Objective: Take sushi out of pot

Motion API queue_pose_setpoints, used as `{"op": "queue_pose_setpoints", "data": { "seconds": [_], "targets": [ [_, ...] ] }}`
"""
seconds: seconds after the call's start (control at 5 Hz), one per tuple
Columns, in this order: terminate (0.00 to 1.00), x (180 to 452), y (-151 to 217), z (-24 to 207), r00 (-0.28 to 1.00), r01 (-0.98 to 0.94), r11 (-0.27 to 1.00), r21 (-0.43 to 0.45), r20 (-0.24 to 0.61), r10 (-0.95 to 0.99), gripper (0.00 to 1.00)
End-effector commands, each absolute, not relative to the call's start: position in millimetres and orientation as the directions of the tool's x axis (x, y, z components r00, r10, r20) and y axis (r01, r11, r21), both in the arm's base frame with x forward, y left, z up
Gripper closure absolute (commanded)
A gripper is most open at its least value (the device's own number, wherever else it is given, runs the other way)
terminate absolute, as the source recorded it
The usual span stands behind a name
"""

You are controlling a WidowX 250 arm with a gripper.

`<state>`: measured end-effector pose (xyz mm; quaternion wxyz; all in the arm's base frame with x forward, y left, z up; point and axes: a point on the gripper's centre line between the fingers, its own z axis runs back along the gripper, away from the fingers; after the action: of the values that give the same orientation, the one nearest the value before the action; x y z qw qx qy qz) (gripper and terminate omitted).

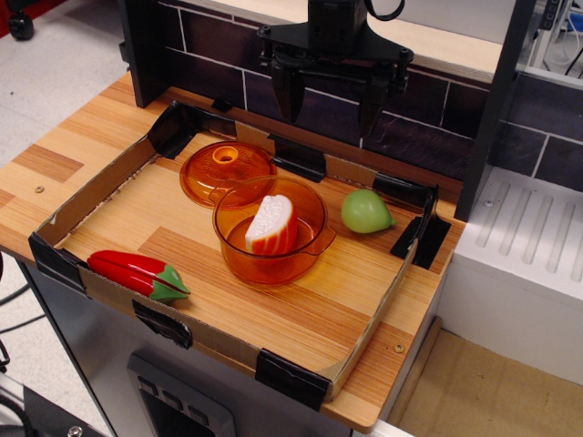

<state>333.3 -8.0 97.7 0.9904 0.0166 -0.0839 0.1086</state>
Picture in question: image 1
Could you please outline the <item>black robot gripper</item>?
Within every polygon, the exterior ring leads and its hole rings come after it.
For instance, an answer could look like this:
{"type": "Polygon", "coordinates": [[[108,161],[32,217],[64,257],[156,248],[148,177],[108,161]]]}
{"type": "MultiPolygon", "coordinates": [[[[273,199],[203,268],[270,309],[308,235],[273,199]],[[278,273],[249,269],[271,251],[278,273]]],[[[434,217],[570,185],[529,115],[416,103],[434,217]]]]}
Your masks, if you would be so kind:
{"type": "Polygon", "coordinates": [[[281,116],[295,123],[302,109],[304,78],[315,76],[364,84],[358,111],[360,136],[367,137],[389,94],[402,94],[414,52],[375,33],[368,16],[391,21],[401,14],[379,15],[371,1],[310,1],[305,23],[263,25],[261,62],[271,82],[281,116]]]}

